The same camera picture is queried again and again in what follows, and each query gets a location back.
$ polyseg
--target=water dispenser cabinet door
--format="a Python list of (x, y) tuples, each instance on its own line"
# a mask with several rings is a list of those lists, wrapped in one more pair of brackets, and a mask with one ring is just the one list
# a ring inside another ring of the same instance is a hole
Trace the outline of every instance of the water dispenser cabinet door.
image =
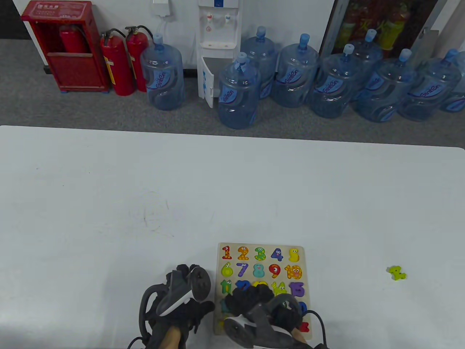
[(213, 75), (210, 69), (208, 69), (204, 57), (202, 57), (202, 78), (205, 100), (210, 108), (213, 108), (215, 75)]

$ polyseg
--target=glass door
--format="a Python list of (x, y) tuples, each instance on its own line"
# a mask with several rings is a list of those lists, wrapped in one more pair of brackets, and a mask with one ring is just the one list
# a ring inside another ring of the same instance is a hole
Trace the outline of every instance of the glass door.
[(421, 45), (447, 0), (337, 0), (320, 51), (322, 57), (342, 52), (344, 45), (376, 29), (375, 41), (385, 58), (403, 48), (413, 54)]

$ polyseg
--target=green puzzle piece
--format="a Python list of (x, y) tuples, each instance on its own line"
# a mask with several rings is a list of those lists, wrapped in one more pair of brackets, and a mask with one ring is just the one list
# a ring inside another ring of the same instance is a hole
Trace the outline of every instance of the green puzzle piece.
[(392, 275), (393, 280), (399, 281), (399, 280), (405, 280), (407, 278), (407, 274), (401, 273), (402, 268), (398, 265), (394, 267), (390, 267), (388, 269), (388, 273)]

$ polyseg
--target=gray carpet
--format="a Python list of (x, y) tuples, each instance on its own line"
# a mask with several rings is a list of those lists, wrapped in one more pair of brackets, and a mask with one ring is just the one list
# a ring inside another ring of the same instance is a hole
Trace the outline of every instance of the gray carpet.
[(0, 40), (0, 125), (58, 128), (217, 134), (325, 141), (353, 141), (451, 146), (465, 148), (465, 117), (438, 113), (415, 123), (396, 115), (374, 124), (351, 110), (336, 120), (315, 116), (307, 107), (285, 109), (272, 100), (260, 103), (257, 123), (248, 130), (223, 126), (216, 109), (198, 98), (197, 81), (186, 79), (182, 108), (161, 112), (137, 92), (118, 97), (113, 92), (61, 94), (28, 40)]

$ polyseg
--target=red fire extinguisher cabinet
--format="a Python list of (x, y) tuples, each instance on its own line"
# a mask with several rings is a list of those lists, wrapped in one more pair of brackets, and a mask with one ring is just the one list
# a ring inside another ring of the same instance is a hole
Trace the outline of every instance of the red fire extinguisher cabinet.
[[(30, 1), (21, 19), (31, 24), (61, 91), (109, 91), (110, 81), (99, 47), (100, 34), (92, 14), (92, 2)], [(65, 46), (69, 45), (60, 36), (63, 25), (80, 29), (75, 34), (82, 34), (83, 38), (76, 39), (87, 42), (87, 53), (66, 51)]]

